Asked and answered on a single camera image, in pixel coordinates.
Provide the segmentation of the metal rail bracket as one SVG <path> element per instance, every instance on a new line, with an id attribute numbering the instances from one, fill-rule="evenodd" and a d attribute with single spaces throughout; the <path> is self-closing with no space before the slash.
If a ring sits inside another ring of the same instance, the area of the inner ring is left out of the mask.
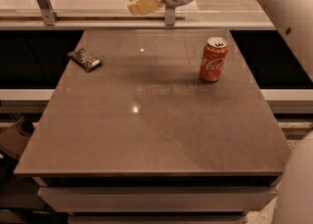
<path id="1" fill-rule="evenodd" d="M 166 7 L 164 11 L 164 22 L 167 26 L 175 25 L 175 9 Z"/>
<path id="2" fill-rule="evenodd" d="M 54 12 L 50 0 L 36 0 L 42 21 L 45 25 L 54 25 L 58 20 L 56 13 Z"/>

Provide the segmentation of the left metal rail bracket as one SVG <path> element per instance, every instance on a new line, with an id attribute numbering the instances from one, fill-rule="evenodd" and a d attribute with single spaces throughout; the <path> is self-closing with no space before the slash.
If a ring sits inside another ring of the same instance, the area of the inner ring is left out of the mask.
<path id="1" fill-rule="evenodd" d="M 50 0 L 36 0 L 42 21 L 45 25 L 54 25 L 58 20 L 56 13 L 54 12 Z"/>

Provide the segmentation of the middle metal rail bracket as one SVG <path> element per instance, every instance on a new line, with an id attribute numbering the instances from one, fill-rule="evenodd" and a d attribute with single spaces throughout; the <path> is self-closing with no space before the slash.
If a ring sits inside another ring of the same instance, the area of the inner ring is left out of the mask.
<path id="1" fill-rule="evenodd" d="M 164 22 L 167 26 L 175 25 L 175 9 L 166 7 L 164 11 Z"/>

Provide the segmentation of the dark chair at left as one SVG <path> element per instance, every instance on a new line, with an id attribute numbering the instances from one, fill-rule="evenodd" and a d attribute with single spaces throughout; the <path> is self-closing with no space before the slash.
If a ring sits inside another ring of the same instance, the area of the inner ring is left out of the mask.
<path id="1" fill-rule="evenodd" d="M 0 184 L 13 173 L 33 132 L 32 122 L 23 117 L 0 134 Z"/>

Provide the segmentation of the dark rxbar chocolate wrapper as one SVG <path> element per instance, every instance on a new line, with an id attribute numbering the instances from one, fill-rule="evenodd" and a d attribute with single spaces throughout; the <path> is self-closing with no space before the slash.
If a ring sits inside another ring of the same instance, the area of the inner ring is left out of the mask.
<path id="1" fill-rule="evenodd" d="M 102 61 L 96 58 L 94 55 L 86 51 L 85 49 L 79 49 L 77 51 L 71 51 L 67 54 L 74 62 L 82 67 L 86 72 L 90 72 L 102 65 Z"/>

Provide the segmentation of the grey drawer front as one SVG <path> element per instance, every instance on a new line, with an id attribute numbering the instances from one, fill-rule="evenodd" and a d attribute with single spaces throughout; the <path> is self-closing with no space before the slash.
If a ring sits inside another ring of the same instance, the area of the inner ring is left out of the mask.
<path id="1" fill-rule="evenodd" d="M 38 196 L 67 213 L 249 212 L 277 196 L 275 187 L 64 187 Z"/>

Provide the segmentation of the orange Coca-Cola can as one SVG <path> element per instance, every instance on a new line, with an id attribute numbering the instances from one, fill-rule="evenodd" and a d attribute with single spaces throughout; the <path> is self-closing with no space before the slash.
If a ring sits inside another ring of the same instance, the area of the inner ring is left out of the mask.
<path id="1" fill-rule="evenodd" d="M 218 36 L 208 38 L 203 46 L 200 78 L 206 82 L 218 81 L 227 54 L 228 41 L 226 39 Z"/>

